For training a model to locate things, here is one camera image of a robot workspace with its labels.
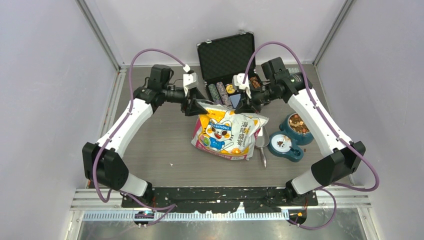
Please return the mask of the metal food scoop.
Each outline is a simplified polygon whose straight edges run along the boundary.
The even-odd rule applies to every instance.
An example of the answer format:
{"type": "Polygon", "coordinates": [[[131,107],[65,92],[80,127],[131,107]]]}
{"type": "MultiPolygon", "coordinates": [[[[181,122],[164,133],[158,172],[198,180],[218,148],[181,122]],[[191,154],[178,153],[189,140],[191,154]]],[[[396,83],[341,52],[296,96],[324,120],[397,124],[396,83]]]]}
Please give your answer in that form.
{"type": "Polygon", "coordinates": [[[265,169],[268,167],[268,160],[265,154],[265,148],[269,145],[269,143],[269,135],[267,133],[266,128],[263,126],[257,133],[255,148],[258,149],[260,161],[265,169]]]}

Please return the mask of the pet food bag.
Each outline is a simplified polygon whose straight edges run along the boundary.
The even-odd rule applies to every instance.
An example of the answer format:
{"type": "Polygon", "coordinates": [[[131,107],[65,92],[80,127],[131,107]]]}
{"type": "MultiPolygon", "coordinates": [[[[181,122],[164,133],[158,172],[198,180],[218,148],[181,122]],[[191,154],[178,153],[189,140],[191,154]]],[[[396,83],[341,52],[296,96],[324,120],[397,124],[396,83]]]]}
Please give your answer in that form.
{"type": "Polygon", "coordinates": [[[228,160],[249,160],[255,143],[269,118],[257,113],[236,113],[233,108],[210,101],[199,103],[199,114],[191,144],[206,153],[228,160]]]}

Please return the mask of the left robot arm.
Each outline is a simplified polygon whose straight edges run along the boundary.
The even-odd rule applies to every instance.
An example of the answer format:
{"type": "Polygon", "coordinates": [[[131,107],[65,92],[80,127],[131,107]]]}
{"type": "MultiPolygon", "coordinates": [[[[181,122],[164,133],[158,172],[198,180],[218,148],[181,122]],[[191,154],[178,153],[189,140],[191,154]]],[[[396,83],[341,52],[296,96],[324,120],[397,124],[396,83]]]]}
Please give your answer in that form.
{"type": "Polygon", "coordinates": [[[133,98],[111,129],[97,142],[87,142],[83,146],[84,175],[88,180],[133,195],[141,207],[148,207],[153,202],[153,193],[148,190],[151,183],[131,174],[123,156],[143,123],[163,103],[180,104],[186,116],[207,113],[200,106],[204,96],[198,89],[197,74],[188,65],[183,70],[183,86],[175,87],[169,84],[173,70],[167,65],[155,64],[145,79],[146,86],[132,93],[133,98]]]}

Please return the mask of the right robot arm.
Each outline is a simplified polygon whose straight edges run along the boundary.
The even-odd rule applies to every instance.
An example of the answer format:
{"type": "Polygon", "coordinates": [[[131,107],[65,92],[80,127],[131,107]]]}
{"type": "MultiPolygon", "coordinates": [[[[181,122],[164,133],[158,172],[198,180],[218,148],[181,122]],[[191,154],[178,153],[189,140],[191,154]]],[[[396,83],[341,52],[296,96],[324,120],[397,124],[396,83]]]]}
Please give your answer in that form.
{"type": "Polygon", "coordinates": [[[353,174],[359,167],[366,147],[353,142],[322,106],[308,78],[301,72],[291,74],[280,57],[262,64],[265,78],[262,88],[250,88],[249,77],[239,73],[232,84],[242,91],[236,113],[259,113],[262,105],[283,100],[302,118],[314,137],[323,158],[302,175],[285,184],[284,196],[291,205],[299,205],[309,193],[353,174]]]}

